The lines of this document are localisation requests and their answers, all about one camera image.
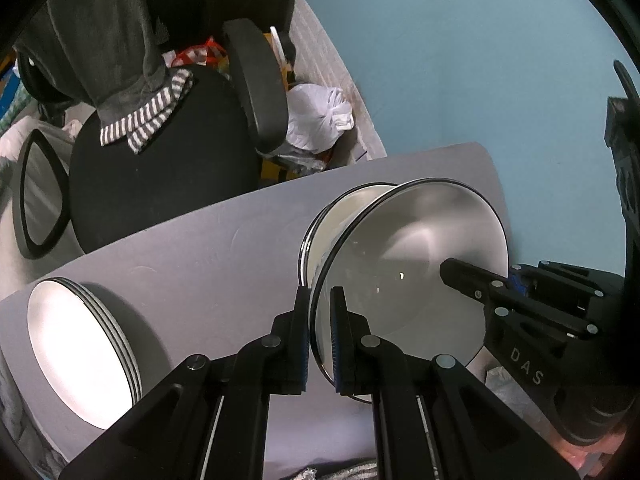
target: dark gray cloth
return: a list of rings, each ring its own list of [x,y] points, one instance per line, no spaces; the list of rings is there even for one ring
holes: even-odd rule
[[[55,88],[93,105],[102,126],[146,105],[171,79],[146,0],[48,0],[16,48]]]

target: bowl rim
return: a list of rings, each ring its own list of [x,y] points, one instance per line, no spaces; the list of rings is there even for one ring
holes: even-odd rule
[[[306,267],[309,263],[309,249],[311,247],[311,241],[316,236],[316,232],[320,227],[322,220],[329,214],[329,211],[334,208],[334,206],[340,202],[343,198],[349,196],[351,193],[359,191],[361,189],[365,189],[367,187],[373,186],[397,186],[398,184],[392,184],[391,182],[366,182],[364,184],[360,184],[359,186],[352,187],[350,190],[345,191],[339,197],[335,198],[331,201],[327,206],[325,206],[322,211],[320,211],[316,217],[313,219],[311,224],[309,224],[308,229],[306,230],[305,236],[302,238],[302,244],[300,245],[300,252],[298,253],[298,284],[300,286],[310,287],[311,283],[309,283],[306,279]]]
[[[506,233],[506,231],[504,229],[504,224],[502,223],[502,219],[500,218],[500,215],[498,215],[498,212],[495,210],[494,206],[477,189],[474,189],[469,184],[465,184],[464,182],[460,182],[459,180],[455,180],[455,179],[452,179],[452,178],[441,178],[441,177],[418,178],[418,179],[415,179],[415,180],[410,180],[409,182],[405,182],[404,184],[399,184],[398,186],[395,186],[394,188],[390,189],[389,191],[387,191],[386,193],[382,194],[377,199],[375,199],[371,204],[366,206],[366,208],[364,208],[350,222],[350,224],[348,224],[342,230],[340,235],[336,238],[333,247],[331,248],[331,250],[329,251],[329,253],[327,255],[326,260],[322,263],[322,267],[321,267],[320,272],[318,274],[318,280],[316,281],[315,284],[313,284],[315,286],[311,289],[311,295],[310,295],[310,299],[309,299],[309,328],[308,328],[308,330],[309,330],[309,345],[311,346],[311,353],[313,354],[314,359],[316,360],[316,364],[318,365],[318,368],[320,368],[320,371],[322,372],[322,375],[324,375],[324,378],[327,379],[327,381],[329,381],[329,383],[332,386],[335,386],[335,382],[334,382],[334,379],[326,371],[326,368],[324,367],[324,363],[322,362],[322,358],[320,356],[320,351],[319,351],[319,348],[318,348],[318,338],[316,337],[316,317],[318,316],[318,300],[319,300],[319,297],[320,297],[320,290],[322,289],[322,285],[324,283],[324,279],[326,278],[327,274],[329,273],[329,268],[331,267],[331,264],[334,262],[335,257],[337,256],[338,252],[340,251],[340,248],[345,243],[347,238],[351,235],[351,233],[354,231],[354,229],[374,209],[376,209],[378,206],[380,206],[382,203],[386,202],[387,200],[389,200],[390,198],[392,198],[396,194],[398,194],[400,192],[403,192],[404,190],[406,190],[408,188],[411,188],[411,187],[414,187],[414,186],[420,186],[421,184],[436,184],[436,183],[453,184],[455,186],[463,187],[466,190],[469,190],[469,191],[475,193],[476,195],[478,195],[491,208],[491,211],[494,212],[495,217],[498,219],[498,222],[500,222],[500,227],[502,229],[502,234],[504,235],[504,240],[505,240],[505,243],[506,243],[506,246],[507,246],[507,253],[509,252],[509,243],[508,243],[508,240],[507,240],[507,233]],[[349,397],[351,397],[351,399],[357,400],[358,402],[362,402],[364,404],[372,404],[372,402],[370,400],[361,399],[361,398],[359,398],[357,396],[349,396]]]

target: screw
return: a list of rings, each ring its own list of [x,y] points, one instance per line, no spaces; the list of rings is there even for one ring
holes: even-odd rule
[[[446,368],[448,370],[456,365],[456,360],[449,354],[440,354],[436,357],[436,363],[440,368]]]
[[[360,342],[362,343],[362,346],[366,348],[375,348],[376,346],[380,345],[380,338],[373,334],[367,334],[362,336]]]
[[[204,355],[196,354],[187,359],[187,368],[189,370],[200,370],[207,364],[207,358]]]
[[[276,346],[280,344],[280,341],[281,339],[278,336],[272,334],[266,335],[260,339],[262,346],[266,348],[276,348]]]

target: white plastic bag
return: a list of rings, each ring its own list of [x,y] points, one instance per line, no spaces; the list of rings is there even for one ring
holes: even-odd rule
[[[287,92],[287,142],[318,154],[331,148],[345,130],[353,128],[353,113],[342,89],[300,84]]]

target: striped cloth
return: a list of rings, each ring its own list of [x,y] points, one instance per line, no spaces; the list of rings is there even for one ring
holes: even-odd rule
[[[192,85],[193,74],[185,68],[177,70],[170,84],[161,88],[146,105],[101,128],[100,144],[106,146],[126,136],[133,152],[140,153]]]

